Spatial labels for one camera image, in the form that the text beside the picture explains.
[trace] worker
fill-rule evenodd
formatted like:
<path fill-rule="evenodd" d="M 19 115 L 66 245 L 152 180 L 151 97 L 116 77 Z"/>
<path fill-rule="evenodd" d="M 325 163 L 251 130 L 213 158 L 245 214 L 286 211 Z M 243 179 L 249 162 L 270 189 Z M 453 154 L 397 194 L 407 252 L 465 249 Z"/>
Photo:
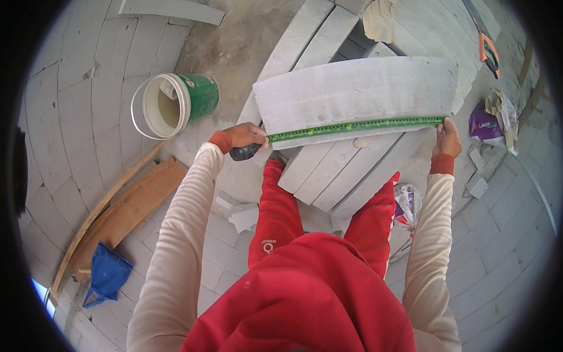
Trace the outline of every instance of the worker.
<path fill-rule="evenodd" d="M 383 281 L 399 173 L 374 190 L 340 238 L 303 234 L 295 197 L 278 186 L 285 165 L 269 159 L 249 272 L 198 317 L 205 227 L 225 154 L 267 142 L 247 122 L 201 146 L 162 222 L 127 350 L 461 351 L 445 283 L 454 159 L 461 152 L 451 118 L 437 128 L 403 304 Z"/>

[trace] cream long-sleeve shirt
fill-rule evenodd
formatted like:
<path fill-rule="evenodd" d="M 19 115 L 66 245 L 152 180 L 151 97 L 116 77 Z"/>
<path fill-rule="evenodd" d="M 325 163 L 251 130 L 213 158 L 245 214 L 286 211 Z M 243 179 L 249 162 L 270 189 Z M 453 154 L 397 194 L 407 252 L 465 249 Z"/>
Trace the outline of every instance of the cream long-sleeve shirt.
<path fill-rule="evenodd" d="M 218 146 L 204 143 L 172 199 L 129 323 L 129 352 L 177 352 L 198 317 L 203 238 L 224 161 Z M 406 267 L 403 305 L 418 351 L 461 351 L 445 283 L 453 181 L 452 175 L 428 176 Z"/>

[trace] orange tool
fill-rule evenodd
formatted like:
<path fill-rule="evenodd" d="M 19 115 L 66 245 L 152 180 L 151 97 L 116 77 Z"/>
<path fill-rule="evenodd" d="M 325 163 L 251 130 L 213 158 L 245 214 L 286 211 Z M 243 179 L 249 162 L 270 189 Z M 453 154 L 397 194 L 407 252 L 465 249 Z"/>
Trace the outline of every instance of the orange tool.
<path fill-rule="evenodd" d="M 487 64 L 489 70 L 494 74 L 494 78 L 498 79 L 501 73 L 498 68 L 498 54 L 493 41 L 490 39 L 489 32 L 471 0 L 462 1 L 479 31 L 479 58 Z"/>

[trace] purple bag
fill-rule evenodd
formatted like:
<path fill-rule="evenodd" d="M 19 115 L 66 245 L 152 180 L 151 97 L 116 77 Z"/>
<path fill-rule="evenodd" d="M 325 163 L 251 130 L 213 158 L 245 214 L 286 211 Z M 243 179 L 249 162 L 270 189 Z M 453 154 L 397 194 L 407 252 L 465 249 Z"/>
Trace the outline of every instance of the purple bag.
<path fill-rule="evenodd" d="M 497 118 L 485 112 L 485 104 L 480 101 L 469 117 L 471 137 L 484 143 L 506 148 L 504 134 Z"/>

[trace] red pants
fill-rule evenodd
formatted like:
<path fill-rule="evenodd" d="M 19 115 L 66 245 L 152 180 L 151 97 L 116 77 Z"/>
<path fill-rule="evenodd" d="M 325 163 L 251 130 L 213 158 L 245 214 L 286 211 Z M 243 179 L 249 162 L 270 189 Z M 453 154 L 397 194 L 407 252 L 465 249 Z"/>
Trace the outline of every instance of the red pants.
<path fill-rule="evenodd" d="M 264 167 L 260 214 L 256 234 L 248 251 L 248 268 L 253 268 L 272 250 L 290 244 L 303 235 L 297 199 L 278 186 L 285 165 L 268 160 Z M 375 193 L 350 221 L 344 239 L 350 242 L 382 279 L 389 260 L 389 232 L 395 215 L 394 182 L 399 173 Z"/>

